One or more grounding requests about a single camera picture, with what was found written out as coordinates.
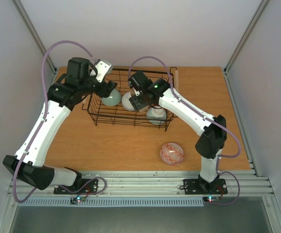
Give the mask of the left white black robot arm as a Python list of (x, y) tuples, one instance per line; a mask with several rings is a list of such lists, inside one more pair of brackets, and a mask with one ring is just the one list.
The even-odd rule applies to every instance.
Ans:
[(115, 89), (116, 82), (105, 81), (112, 69), (113, 66), (103, 60), (93, 64), (88, 59), (73, 57), (68, 61), (66, 73), (49, 87), (48, 100), (29, 136), (15, 155), (3, 159), (14, 180), (40, 190), (50, 185), (65, 185), (71, 193), (82, 190), (79, 172), (45, 166), (45, 158), (58, 129), (77, 104), (93, 93), (108, 97)]

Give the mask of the red bottom bowl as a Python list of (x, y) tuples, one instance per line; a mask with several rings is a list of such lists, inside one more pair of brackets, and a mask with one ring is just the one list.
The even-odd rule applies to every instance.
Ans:
[(159, 154), (161, 160), (171, 166), (179, 165), (184, 159), (182, 147), (174, 142), (164, 144)]

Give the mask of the pale green bowl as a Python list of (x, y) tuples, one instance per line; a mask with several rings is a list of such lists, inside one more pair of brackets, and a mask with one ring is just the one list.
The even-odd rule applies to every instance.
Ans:
[(106, 106), (115, 106), (120, 103), (121, 98), (120, 92), (115, 88), (107, 98), (101, 98), (101, 102)]
[(146, 113), (147, 120), (153, 125), (163, 125), (166, 123), (167, 114), (163, 108), (150, 107)]

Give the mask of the white bowl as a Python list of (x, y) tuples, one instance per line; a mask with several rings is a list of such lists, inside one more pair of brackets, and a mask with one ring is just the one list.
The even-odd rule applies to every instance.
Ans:
[(135, 109), (132, 106), (131, 102), (129, 101), (130, 98), (131, 98), (131, 92), (126, 92), (122, 97), (121, 103), (125, 110), (134, 111)]
[(148, 108), (148, 106), (145, 106), (145, 107), (141, 108), (141, 109), (139, 110), (139, 112), (144, 112), (144, 111), (147, 110), (147, 108)]

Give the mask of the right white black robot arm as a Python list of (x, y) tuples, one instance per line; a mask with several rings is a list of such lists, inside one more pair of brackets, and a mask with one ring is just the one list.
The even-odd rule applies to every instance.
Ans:
[(153, 82), (141, 70), (129, 76), (128, 85), (135, 92), (129, 99), (135, 110), (158, 105), (175, 114), (196, 132), (199, 139), (195, 149), (201, 156), (199, 187), (203, 194), (215, 189), (219, 179), (218, 156), (227, 139), (227, 133), (221, 128), (226, 126), (226, 119), (222, 115), (214, 117), (203, 112), (183, 98), (172, 84), (164, 79)]

